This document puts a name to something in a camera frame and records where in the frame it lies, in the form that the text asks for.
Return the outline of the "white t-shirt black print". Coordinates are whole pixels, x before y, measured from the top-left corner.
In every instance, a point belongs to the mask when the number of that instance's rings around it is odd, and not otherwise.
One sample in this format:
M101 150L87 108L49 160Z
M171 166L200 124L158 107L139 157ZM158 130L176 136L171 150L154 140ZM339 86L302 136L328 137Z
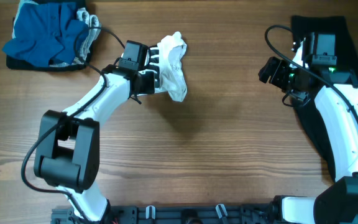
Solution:
M183 102L188 88L181 60L186 50L187 44L179 31L149 47L145 67L139 74L152 79L155 93L167 92L173 101Z

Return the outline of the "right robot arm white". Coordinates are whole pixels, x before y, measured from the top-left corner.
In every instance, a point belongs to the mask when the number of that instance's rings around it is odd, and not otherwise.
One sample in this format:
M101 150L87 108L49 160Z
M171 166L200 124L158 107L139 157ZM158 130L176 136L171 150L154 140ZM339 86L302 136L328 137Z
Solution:
M278 196L270 204L271 222L358 223L358 84L332 56L289 62L270 57L259 79L295 100L293 108L311 106L317 125L328 139L325 146L334 166L334 184L317 197Z

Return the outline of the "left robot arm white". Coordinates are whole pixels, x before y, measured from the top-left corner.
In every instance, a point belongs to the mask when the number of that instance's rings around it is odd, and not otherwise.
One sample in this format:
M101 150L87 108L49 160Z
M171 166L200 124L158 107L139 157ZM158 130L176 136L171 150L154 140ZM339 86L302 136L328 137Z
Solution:
M74 221L110 220L109 200L96 183L101 126L127 100L154 94L161 71L156 63L109 65L76 104L62 112L48 110L42 116L39 138L29 151L35 154L34 174L51 186L50 193L66 196Z

